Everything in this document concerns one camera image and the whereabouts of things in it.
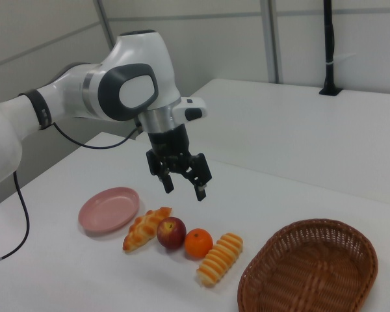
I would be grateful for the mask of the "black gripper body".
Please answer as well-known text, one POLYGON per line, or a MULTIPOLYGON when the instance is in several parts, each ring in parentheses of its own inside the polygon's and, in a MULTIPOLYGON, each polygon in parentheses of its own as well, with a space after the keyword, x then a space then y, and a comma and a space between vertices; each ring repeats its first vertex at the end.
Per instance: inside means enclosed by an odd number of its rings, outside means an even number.
POLYGON ((184 171, 189 152, 189 138, 185 125, 163 133, 149 133, 151 150, 170 171, 184 171))

